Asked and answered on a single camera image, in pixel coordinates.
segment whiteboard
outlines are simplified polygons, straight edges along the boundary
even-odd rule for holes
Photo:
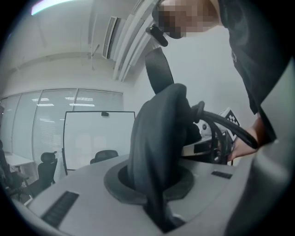
[[[68,170],[89,165],[95,154],[116,150],[129,154],[134,112],[67,112],[64,126],[65,163]]]

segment whiteboard frame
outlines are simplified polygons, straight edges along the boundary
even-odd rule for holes
[[[83,113],[87,113],[87,112],[107,112],[107,113],[133,113],[134,115],[134,120],[136,118],[135,116],[135,112],[123,112],[123,111],[67,111],[65,112],[65,120],[64,120],[64,131],[63,131],[63,148],[62,148],[62,156],[63,156],[63,163],[64,163],[64,168],[65,168],[65,174],[68,175],[68,171],[75,171],[72,169],[68,169],[66,167],[66,160],[65,160],[65,121],[66,121],[66,115],[67,113],[78,113],[78,112],[83,112]]]

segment black chair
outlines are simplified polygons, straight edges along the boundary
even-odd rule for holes
[[[92,159],[90,161],[90,164],[94,164],[100,161],[104,161],[104,160],[108,160],[114,157],[118,157],[118,152],[115,150],[104,150],[104,151],[100,151],[98,152],[94,159]]]
[[[20,172],[10,172],[10,167],[7,164],[2,148],[3,144],[0,140],[0,183],[4,186],[9,196],[17,195],[18,200],[21,201],[22,194],[32,195],[29,189],[25,191],[25,188],[22,186],[25,183],[28,187],[27,180],[29,176]]]
[[[36,197],[39,193],[50,187],[51,184],[55,183],[53,179],[57,165],[55,154],[56,152],[43,153],[41,155],[42,163],[38,165],[39,179],[29,186],[33,193],[33,197]]]

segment black shirt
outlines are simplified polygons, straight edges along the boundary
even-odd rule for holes
[[[274,131],[260,105],[280,79],[292,55],[287,4],[261,0],[218,0],[222,24],[229,30],[235,68],[241,75],[254,114],[260,113],[274,140]]]

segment office chair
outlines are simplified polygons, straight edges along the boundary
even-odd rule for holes
[[[25,194],[25,188],[22,187],[22,184],[25,183],[25,185],[28,187],[27,180],[29,179],[29,176],[20,172],[10,172],[10,167],[7,164],[2,148],[3,144],[0,140],[0,183],[4,186],[4,189],[9,196],[17,195],[18,201],[21,201],[21,194]],[[29,189],[27,189],[26,194],[31,195]]]
[[[39,179],[29,186],[33,192],[33,197],[36,197],[39,193],[50,187],[51,184],[55,183],[53,179],[57,165],[55,154],[56,152],[43,153],[41,155],[42,163],[38,165]]]
[[[108,159],[111,159],[111,158],[114,158],[114,157],[118,157],[118,152],[117,151],[115,151],[115,150],[103,150],[103,151],[98,152],[95,155],[94,159],[92,159],[90,161],[90,164],[94,164],[94,163],[97,163],[97,162],[108,160]]]

